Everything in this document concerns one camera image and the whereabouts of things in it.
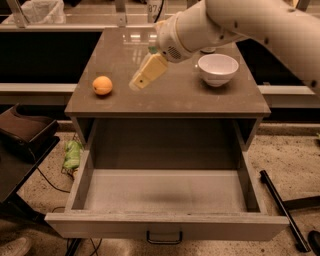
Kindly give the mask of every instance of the wooden cabinet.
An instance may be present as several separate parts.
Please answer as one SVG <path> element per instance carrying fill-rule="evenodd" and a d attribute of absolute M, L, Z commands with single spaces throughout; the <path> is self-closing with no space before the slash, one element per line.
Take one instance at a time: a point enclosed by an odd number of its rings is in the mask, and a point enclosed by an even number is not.
<path fill-rule="evenodd" d="M 69 238 L 270 240 L 288 221 L 268 216 L 247 155 L 270 110 L 237 47 L 218 49 L 240 63 L 221 88 L 199 78 L 199 53 L 132 91 L 153 33 L 103 32 L 66 109 L 85 144 L 81 167 L 65 212 L 47 222 Z M 102 74 L 114 90 L 101 98 L 91 83 Z"/>

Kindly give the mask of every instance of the cabinet top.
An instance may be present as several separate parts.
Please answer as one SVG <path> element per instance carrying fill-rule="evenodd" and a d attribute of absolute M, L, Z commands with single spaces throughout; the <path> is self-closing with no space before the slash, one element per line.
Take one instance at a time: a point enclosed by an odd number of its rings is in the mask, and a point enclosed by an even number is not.
<path fill-rule="evenodd" d="M 179 64 L 169 63 L 164 75 L 140 91 L 129 82 L 154 40 L 153 28 L 106 28 L 66 108 L 74 117 L 232 117 L 254 118 L 270 114 L 236 44 L 216 52 L 235 58 L 239 70 L 227 84 L 213 88 L 199 77 L 200 52 Z M 93 80 L 105 75 L 113 90 L 97 96 Z"/>

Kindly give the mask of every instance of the green cloth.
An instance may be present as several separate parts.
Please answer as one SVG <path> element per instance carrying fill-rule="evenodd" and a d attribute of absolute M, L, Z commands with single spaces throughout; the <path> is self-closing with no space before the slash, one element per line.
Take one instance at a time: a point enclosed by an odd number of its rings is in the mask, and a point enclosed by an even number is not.
<path fill-rule="evenodd" d="M 66 152 L 63 167 L 65 169 L 76 169 L 80 165 L 81 143 L 71 140 L 66 142 L 64 150 Z"/>

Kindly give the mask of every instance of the drawer handle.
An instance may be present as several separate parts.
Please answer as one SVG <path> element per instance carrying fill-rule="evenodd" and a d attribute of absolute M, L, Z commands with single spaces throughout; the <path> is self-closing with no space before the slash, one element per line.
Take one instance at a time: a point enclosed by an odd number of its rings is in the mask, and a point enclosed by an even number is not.
<path fill-rule="evenodd" d="M 180 244 L 182 242 L 182 231 L 179 232 L 179 239 L 175 240 L 175 241 L 152 240 L 152 239 L 150 239 L 150 231 L 147 231 L 147 241 L 150 244 L 156 244 L 156 245 L 176 245 L 176 244 Z"/>

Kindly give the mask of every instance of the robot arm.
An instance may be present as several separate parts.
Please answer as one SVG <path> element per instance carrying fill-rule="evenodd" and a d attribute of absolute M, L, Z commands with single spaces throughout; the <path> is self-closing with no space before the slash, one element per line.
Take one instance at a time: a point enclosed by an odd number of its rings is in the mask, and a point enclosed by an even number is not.
<path fill-rule="evenodd" d="M 320 20 L 282 0 L 202 0 L 158 25 L 156 47 L 164 60 L 240 37 L 266 47 L 320 97 Z"/>

